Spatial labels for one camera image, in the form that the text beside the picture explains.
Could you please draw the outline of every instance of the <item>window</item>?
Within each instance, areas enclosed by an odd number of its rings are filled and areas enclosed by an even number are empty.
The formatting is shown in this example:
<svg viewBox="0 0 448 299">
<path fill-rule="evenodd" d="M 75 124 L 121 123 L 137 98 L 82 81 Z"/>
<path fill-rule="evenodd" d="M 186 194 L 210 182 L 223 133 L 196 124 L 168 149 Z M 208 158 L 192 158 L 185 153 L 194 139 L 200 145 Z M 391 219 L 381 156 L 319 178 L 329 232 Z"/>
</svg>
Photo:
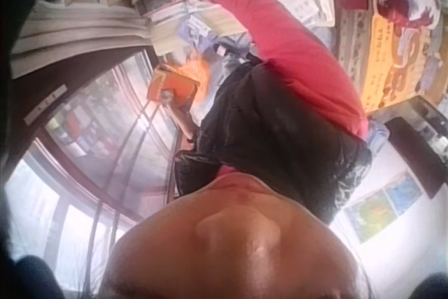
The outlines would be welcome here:
<svg viewBox="0 0 448 299">
<path fill-rule="evenodd" d="M 137 53 L 80 89 L 6 185 L 13 257 L 41 257 L 63 290 L 96 293 L 111 247 L 167 203 L 178 129 L 146 100 L 151 74 Z"/>
<path fill-rule="evenodd" d="M 6 196 L 11 211 L 13 259 L 43 257 L 59 195 L 21 160 L 6 184 Z"/>
</svg>

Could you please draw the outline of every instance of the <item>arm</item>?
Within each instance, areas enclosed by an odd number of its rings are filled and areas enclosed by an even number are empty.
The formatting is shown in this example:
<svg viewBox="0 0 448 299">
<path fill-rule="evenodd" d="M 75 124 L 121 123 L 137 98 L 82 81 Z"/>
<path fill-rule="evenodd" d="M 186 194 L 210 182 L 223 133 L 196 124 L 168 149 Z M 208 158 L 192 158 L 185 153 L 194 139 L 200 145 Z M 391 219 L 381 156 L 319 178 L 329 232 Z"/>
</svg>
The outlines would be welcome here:
<svg viewBox="0 0 448 299">
<path fill-rule="evenodd" d="M 171 116 L 171 118 L 173 118 L 176 124 L 181 128 L 187 139 L 193 140 L 198 126 L 195 124 L 195 122 L 193 122 L 191 115 L 189 113 L 184 113 L 173 103 L 167 104 L 167 112 Z"/>
<path fill-rule="evenodd" d="M 337 60 L 277 0 L 211 0 L 230 11 L 258 44 L 261 58 L 324 118 L 359 137 L 367 119 Z"/>
</svg>

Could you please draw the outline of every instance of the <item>clothing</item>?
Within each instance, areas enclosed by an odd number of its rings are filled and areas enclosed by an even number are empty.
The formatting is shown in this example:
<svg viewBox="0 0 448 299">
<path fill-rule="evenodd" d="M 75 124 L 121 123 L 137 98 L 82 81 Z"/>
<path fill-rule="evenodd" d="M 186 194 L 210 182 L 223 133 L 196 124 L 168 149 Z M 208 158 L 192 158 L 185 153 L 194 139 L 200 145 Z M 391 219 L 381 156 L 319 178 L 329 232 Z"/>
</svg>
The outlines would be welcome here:
<svg viewBox="0 0 448 299">
<path fill-rule="evenodd" d="M 361 182 L 367 120 L 334 57 L 275 0 L 212 0 L 249 30 L 263 64 L 221 85 L 192 151 L 175 159 L 181 195 L 239 171 L 303 203 L 324 223 Z"/>
<path fill-rule="evenodd" d="M 321 43 L 276 0 L 211 0 L 252 35 L 260 58 L 310 109 L 365 138 L 368 122 L 349 77 Z"/>
<path fill-rule="evenodd" d="M 221 85 L 174 172 L 182 196 L 212 182 L 222 165 L 233 167 L 330 223 L 370 162 L 362 139 L 310 109 L 268 64 L 247 63 Z"/>
</svg>

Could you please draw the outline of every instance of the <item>white label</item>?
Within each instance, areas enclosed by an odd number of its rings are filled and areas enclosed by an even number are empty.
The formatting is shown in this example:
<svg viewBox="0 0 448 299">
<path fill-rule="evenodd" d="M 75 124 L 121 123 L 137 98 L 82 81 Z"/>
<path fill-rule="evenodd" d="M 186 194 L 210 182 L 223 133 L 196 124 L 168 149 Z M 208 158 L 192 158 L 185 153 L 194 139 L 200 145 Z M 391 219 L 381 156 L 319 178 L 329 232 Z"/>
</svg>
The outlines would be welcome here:
<svg viewBox="0 0 448 299">
<path fill-rule="evenodd" d="M 61 85 L 49 94 L 39 105 L 37 105 L 34 109 L 31 110 L 30 113 L 23 118 L 25 124 L 30 126 L 56 99 L 62 96 L 67 91 L 67 86 L 65 84 Z"/>
</svg>

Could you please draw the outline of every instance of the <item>glass window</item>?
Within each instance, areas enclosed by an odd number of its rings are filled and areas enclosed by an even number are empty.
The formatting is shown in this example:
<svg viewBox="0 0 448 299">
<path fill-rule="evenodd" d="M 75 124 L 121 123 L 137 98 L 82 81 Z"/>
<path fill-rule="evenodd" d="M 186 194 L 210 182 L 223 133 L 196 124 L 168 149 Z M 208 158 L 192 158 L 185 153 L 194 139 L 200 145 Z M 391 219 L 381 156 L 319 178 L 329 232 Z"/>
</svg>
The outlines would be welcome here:
<svg viewBox="0 0 448 299">
<path fill-rule="evenodd" d="M 92 250 L 92 267 L 90 269 L 91 288 L 94 293 L 99 290 L 109 256 L 114 211 L 103 206 L 99 216 Z"/>
<path fill-rule="evenodd" d="M 122 70 L 127 75 L 135 95 L 142 106 L 147 101 L 146 93 L 148 92 L 149 82 L 151 81 L 150 71 L 152 71 L 152 69 L 150 70 L 146 66 L 145 56 L 144 53 L 139 53 L 122 63 Z"/>
<path fill-rule="evenodd" d="M 13 259 L 24 255 L 42 258 L 59 195 L 21 160 L 6 184 L 6 196 Z"/>
<path fill-rule="evenodd" d="M 93 216 L 69 206 L 62 229 L 55 276 L 63 289 L 82 291 Z"/>
</svg>

